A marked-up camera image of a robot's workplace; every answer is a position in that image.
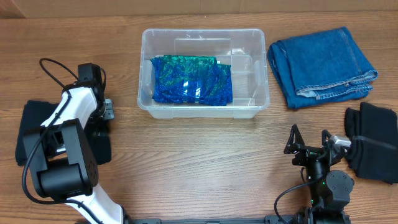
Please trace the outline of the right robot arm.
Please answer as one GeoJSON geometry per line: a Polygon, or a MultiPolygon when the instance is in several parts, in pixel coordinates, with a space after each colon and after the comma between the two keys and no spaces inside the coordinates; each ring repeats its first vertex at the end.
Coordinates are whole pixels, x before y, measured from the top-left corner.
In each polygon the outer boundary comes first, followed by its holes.
{"type": "Polygon", "coordinates": [[[310,191],[310,207],[305,207],[289,218],[278,219],[282,223],[350,223],[344,214],[344,207],[349,204],[354,180],[341,170],[331,170],[339,163],[351,147],[347,137],[322,131],[322,146],[307,146],[297,125],[290,130],[284,154],[293,154],[292,164],[300,166],[303,172],[303,184],[292,187],[284,193],[302,187],[310,191]]]}

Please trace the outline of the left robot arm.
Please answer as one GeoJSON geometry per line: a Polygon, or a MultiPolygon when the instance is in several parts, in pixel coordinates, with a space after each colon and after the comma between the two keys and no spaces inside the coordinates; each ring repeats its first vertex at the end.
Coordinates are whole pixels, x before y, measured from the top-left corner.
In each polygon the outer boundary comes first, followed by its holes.
{"type": "Polygon", "coordinates": [[[74,77],[74,83],[62,85],[62,100],[49,118],[24,134],[22,189],[32,202],[69,205],[89,223],[130,223],[125,209],[100,186],[84,132],[87,124],[114,119],[112,101],[104,95],[106,72],[84,63],[74,77]]]}

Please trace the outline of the blue green sequin cloth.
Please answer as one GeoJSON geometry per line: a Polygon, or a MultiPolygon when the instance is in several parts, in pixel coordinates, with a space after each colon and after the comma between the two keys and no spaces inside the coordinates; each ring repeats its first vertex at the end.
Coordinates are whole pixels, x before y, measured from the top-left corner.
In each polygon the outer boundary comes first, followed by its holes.
{"type": "Polygon", "coordinates": [[[152,99],[159,103],[226,106],[233,102],[231,65],[216,57],[164,55],[151,59],[155,70],[152,99]]]}

